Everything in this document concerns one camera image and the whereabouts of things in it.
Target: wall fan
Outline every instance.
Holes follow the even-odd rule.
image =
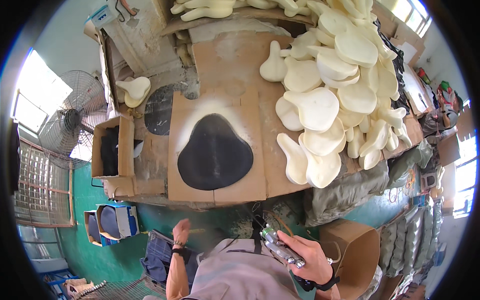
[[[42,124],[38,140],[53,164],[76,169],[92,159],[93,130],[107,120],[107,102],[102,85],[89,73],[68,71],[60,78],[72,92]]]

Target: spray gun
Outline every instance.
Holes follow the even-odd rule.
[[[305,265],[305,260],[280,241],[276,231],[271,228],[270,225],[266,224],[262,231],[262,237],[265,239],[265,246],[286,260],[289,264],[295,264],[298,269]]]

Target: worker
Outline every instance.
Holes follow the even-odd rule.
[[[174,245],[167,277],[167,299],[301,299],[287,266],[272,255],[259,239],[224,239],[204,258],[197,269],[189,294],[187,272],[181,251],[190,229],[188,219],[173,229]],[[314,281],[315,300],[339,300],[340,294],[319,243],[278,231],[278,237],[305,260],[305,266],[290,267],[293,274]],[[144,300],[156,299],[146,296]]]
[[[460,111],[463,109],[463,100],[454,92],[450,93],[448,100],[444,101],[441,94],[437,94],[437,98],[440,107],[419,119],[424,137],[438,132],[436,135],[440,138],[444,130],[456,125]]]

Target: stool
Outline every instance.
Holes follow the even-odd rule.
[[[424,191],[437,185],[437,173],[427,173],[420,177],[421,188]]]

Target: gray shirt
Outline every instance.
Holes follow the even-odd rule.
[[[221,241],[198,266],[192,292],[182,299],[194,300],[300,300],[288,267],[262,245],[253,252],[252,239]]]
[[[444,114],[450,119],[450,126],[446,127],[444,124]],[[450,105],[445,105],[445,113],[442,112],[442,108],[437,108],[425,116],[423,116],[419,122],[423,131],[423,136],[427,136],[436,132],[437,130],[446,130],[454,127],[456,121],[458,120],[458,115],[456,111]]]

